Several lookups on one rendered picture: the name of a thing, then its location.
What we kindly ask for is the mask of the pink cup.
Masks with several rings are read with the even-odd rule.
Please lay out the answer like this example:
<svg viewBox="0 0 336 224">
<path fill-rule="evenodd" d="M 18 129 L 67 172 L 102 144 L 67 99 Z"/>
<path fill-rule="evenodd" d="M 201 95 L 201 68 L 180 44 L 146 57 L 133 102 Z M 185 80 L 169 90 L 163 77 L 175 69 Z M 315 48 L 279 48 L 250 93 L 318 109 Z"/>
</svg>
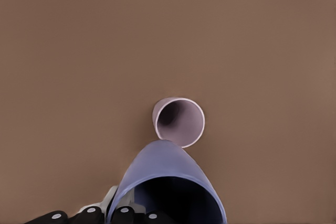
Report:
<svg viewBox="0 0 336 224">
<path fill-rule="evenodd" d="M 158 101 L 152 111 L 155 132 L 160 139 L 170 140 L 182 148 L 196 143 L 205 129 L 205 115 L 193 100 L 168 97 Z"/>
</svg>

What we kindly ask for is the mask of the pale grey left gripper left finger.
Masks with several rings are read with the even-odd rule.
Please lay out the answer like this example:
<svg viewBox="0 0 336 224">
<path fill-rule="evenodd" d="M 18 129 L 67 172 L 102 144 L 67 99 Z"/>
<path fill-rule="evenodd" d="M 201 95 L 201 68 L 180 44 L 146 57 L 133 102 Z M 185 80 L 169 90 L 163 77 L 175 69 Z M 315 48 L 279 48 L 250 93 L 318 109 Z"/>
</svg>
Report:
<svg viewBox="0 0 336 224">
<path fill-rule="evenodd" d="M 107 212 L 118 186 L 112 186 L 101 202 L 82 207 L 69 217 L 64 211 L 55 210 L 24 224 L 105 224 Z"/>
</svg>

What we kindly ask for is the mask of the purple cup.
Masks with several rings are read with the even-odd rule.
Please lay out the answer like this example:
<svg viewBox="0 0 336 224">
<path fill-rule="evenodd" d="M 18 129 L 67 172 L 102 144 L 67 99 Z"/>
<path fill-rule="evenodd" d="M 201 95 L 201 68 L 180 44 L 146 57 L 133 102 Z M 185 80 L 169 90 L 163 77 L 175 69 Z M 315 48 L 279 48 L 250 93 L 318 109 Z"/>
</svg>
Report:
<svg viewBox="0 0 336 224">
<path fill-rule="evenodd" d="M 176 224 L 227 224 L 223 204 L 207 176 L 171 141 L 151 142 L 139 152 L 114 195 L 107 224 L 121 198 L 132 189 L 135 202 L 147 212 L 161 210 Z"/>
</svg>

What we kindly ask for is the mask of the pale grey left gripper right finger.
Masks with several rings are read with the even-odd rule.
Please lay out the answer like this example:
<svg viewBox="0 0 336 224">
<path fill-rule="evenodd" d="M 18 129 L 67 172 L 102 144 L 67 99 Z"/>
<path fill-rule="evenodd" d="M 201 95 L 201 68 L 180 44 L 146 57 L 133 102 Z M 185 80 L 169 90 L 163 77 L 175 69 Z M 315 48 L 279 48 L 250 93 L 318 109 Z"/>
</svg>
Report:
<svg viewBox="0 0 336 224">
<path fill-rule="evenodd" d="M 135 202 L 132 189 L 119 201 L 111 224 L 176 224 L 176 221 L 161 210 L 147 212 L 143 205 Z"/>
</svg>

